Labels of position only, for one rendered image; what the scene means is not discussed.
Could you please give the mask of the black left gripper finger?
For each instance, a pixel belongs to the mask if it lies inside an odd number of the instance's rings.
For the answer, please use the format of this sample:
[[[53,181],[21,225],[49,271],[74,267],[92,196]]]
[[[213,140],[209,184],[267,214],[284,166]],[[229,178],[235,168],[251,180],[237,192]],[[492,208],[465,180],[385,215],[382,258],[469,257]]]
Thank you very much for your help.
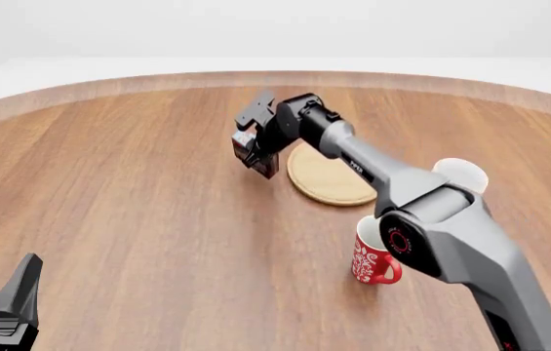
[[[28,253],[0,291],[0,327],[38,327],[37,294],[43,260]]]

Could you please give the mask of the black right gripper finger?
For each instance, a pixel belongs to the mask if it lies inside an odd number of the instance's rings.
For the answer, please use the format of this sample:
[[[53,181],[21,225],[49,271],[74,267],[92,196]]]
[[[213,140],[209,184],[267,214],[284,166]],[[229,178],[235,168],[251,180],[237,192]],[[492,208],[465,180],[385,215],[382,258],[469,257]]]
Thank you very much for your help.
[[[259,147],[254,139],[250,140],[246,145],[246,155],[244,157],[244,165],[248,169],[255,169],[259,165],[260,155]]]

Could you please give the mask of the red mug with white pattern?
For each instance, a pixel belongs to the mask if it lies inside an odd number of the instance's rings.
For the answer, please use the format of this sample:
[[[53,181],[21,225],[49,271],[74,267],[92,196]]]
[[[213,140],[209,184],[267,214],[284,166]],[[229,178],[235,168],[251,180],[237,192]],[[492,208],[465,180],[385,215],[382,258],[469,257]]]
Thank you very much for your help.
[[[379,220],[366,215],[358,221],[351,272],[366,285],[392,285],[402,278],[400,263],[384,247],[379,235]]]

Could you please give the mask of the round wooden plate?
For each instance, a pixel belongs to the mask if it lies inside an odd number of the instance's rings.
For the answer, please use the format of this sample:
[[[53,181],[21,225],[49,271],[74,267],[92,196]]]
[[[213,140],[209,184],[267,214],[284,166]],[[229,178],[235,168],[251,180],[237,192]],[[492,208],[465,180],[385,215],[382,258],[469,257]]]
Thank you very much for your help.
[[[344,163],[325,158],[306,143],[291,151],[287,175],[298,192],[321,204],[357,207],[377,197],[376,191]]]

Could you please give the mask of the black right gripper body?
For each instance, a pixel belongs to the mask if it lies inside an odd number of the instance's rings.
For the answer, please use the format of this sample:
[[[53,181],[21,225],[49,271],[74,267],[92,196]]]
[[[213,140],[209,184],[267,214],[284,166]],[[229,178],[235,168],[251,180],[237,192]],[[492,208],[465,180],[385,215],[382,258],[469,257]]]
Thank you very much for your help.
[[[259,159],[278,154],[299,138],[297,125],[291,128],[281,127],[276,117],[256,130],[256,155]]]

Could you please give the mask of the chocolate pudding box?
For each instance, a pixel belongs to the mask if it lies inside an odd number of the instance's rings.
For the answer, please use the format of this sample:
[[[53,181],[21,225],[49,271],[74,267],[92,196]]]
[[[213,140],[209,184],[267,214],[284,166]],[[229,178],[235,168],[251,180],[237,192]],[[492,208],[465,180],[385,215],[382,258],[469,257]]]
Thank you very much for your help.
[[[234,155],[238,160],[241,160],[243,165],[244,157],[246,155],[245,147],[252,139],[256,140],[256,135],[245,131],[236,131],[231,137]],[[258,172],[267,179],[271,179],[279,172],[279,154],[274,154],[265,159],[260,159],[259,165],[252,170]]]

